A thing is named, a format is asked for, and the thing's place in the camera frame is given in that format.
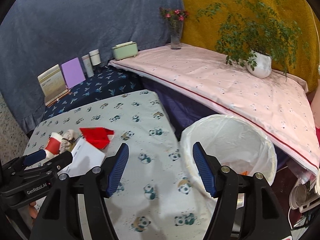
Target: red cloth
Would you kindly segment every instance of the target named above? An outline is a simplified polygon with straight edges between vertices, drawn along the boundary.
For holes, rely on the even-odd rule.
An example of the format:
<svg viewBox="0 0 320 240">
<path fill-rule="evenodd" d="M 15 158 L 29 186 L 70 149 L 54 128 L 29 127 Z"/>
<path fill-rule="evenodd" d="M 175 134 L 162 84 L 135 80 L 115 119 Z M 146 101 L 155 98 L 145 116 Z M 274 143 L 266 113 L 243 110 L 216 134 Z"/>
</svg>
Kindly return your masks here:
<svg viewBox="0 0 320 240">
<path fill-rule="evenodd" d="M 108 135 L 114 135 L 113 130 L 109 130 L 103 127 L 89 127 L 89 128 L 80 128 L 82 135 L 97 149 L 104 149 L 109 143 L 110 139 Z"/>
<path fill-rule="evenodd" d="M 316 128 L 316 135 L 317 135 L 317 138 L 318 138 L 318 142 L 320 144 L 320 129 L 319 128 Z"/>
</svg>

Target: white cylindrical container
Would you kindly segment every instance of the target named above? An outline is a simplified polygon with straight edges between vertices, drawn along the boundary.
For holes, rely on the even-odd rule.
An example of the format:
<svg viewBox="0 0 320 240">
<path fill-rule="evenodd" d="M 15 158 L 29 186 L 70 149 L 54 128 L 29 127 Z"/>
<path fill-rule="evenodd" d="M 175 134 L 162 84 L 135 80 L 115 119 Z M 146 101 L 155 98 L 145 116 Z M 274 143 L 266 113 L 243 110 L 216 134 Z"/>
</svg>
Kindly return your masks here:
<svg viewBox="0 0 320 240">
<path fill-rule="evenodd" d="M 91 62 L 92 62 L 93 66 L 99 65 L 101 63 L 100 54 L 99 54 L 99 50 L 98 49 L 90 51 L 89 55 L 90 55 Z"/>
<path fill-rule="evenodd" d="M 247 64 L 248 71 L 258 77 L 258 78 L 266 78 L 270 75 L 272 69 L 271 69 L 271 56 L 266 56 L 263 54 L 260 54 L 255 51 L 251 51 L 251 53 L 255 54 L 257 57 L 252 57 L 251 59 L 254 59 L 257 65 L 254 67 L 254 70 L 252 70 L 251 66 Z"/>
<path fill-rule="evenodd" d="M 94 73 L 93 73 L 93 69 L 92 69 L 92 65 L 91 65 L 91 61 L 90 61 L 89 55 L 84 55 L 82 57 L 82 60 L 83 60 L 84 68 L 85 68 L 85 70 L 87 72 L 88 77 L 92 77 L 94 75 Z"/>
<path fill-rule="evenodd" d="M 272 185 L 277 169 L 277 155 L 273 143 L 258 127 L 231 115 L 214 114 L 200 119 L 182 132 L 181 158 L 192 186 L 207 197 L 207 206 L 213 210 L 217 203 L 206 192 L 193 158 L 193 145 L 200 142 L 208 155 L 215 156 L 221 165 L 238 174 L 253 176 L 261 172 Z M 237 208 L 244 205 L 244 194 L 238 195 Z"/>
</svg>

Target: green tissue box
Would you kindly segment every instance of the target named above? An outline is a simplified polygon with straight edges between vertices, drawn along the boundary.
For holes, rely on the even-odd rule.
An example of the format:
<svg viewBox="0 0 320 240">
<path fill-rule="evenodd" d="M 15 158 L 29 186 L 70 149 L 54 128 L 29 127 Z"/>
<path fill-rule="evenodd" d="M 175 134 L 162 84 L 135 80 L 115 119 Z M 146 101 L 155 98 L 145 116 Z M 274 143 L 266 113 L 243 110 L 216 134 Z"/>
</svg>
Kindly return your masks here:
<svg viewBox="0 0 320 240">
<path fill-rule="evenodd" d="M 130 41 L 116 45 L 112 48 L 113 56 L 116 60 L 121 60 L 127 57 L 136 56 L 138 54 L 138 46 L 136 42 Z"/>
</svg>

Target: metal screw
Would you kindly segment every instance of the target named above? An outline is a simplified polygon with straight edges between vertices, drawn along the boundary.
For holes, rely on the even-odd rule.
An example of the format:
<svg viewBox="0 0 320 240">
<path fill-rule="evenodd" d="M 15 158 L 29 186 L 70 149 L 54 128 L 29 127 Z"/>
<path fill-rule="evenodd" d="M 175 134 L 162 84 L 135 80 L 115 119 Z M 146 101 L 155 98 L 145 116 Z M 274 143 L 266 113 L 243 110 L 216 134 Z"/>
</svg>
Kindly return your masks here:
<svg viewBox="0 0 320 240">
<path fill-rule="evenodd" d="M 67 178 L 67 175 L 65 173 L 62 173 L 60 176 L 59 176 L 59 179 L 60 180 L 65 180 Z"/>
<path fill-rule="evenodd" d="M 228 166 L 222 166 L 221 171 L 224 173 L 228 173 L 228 172 L 230 172 L 230 168 Z"/>
<path fill-rule="evenodd" d="M 257 179 L 263 179 L 263 175 L 260 172 L 256 173 L 256 178 Z"/>
<path fill-rule="evenodd" d="M 101 168 L 100 167 L 94 167 L 93 169 L 92 169 L 92 172 L 93 173 L 99 173 L 101 171 Z"/>
</svg>

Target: plastic trash bag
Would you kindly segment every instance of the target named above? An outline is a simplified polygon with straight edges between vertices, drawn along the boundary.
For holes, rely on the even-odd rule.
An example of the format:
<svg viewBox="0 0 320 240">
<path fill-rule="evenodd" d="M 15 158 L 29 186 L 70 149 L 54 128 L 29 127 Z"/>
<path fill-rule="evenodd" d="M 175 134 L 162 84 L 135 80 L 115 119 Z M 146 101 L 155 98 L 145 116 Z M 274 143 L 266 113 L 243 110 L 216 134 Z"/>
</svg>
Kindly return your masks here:
<svg viewBox="0 0 320 240">
<path fill-rule="evenodd" d="M 276 152 L 261 129 L 235 116 L 214 114 L 202 118 L 182 132 L 180 148 L 188 179 L 208 197 L 208 207 L 212 211 L 216 199 L 205 191 L 192 156 L 192 147 L 197 141 L 208 155 L 217 157 L 221 165 L 248 176 L 261 172 L 270 185 L 273 183 L 277 168 Z M 237 208 L 243 205 L 244 194 L 239 194 Z"/>
</svg>

